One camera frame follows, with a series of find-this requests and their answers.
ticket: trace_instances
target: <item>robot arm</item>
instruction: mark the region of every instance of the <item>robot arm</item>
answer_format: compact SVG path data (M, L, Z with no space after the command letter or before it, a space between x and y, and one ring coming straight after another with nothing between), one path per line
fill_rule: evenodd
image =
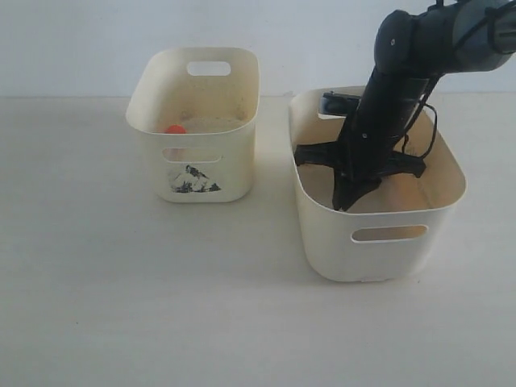
M422 176L428 152L411 156L393 149L439 80L452 73L493 71L515 52L516 1L462 0L450 6L437 1L420 15L394 11L377 33L375 66L362 96L322 97L322 114L346 117L338 139L299 145L296 164L334 169L335 210L348 210L377 189L382 177Z

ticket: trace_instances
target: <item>bin handle cutout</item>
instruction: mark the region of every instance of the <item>bin handle cutout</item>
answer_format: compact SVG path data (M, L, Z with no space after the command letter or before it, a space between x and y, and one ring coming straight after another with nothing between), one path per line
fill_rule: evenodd
M428 232L424 225L361 228L352 234L355 243L385 243L417 239Z
M163 157L174 164L214 164L223 156L209 148L166 148Z
M222 60L196 60L186 66L193 77L225 77L231 74L231 65Z

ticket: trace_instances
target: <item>mountain graphic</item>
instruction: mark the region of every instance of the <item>mountain graphic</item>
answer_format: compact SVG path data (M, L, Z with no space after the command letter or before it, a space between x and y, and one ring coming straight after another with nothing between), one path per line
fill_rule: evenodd
M197 168L187 165L180 173L169 175L170 188L179 194L220 191L220 187Z

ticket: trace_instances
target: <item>white table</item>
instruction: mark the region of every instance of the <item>white table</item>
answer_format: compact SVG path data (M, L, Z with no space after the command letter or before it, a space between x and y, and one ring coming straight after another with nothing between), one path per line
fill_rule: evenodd
M322 279L304 257L288 98L256 185L152 192L125 98L0 100L0 386L516 385L516 95L435 95L468 192L426 270Z

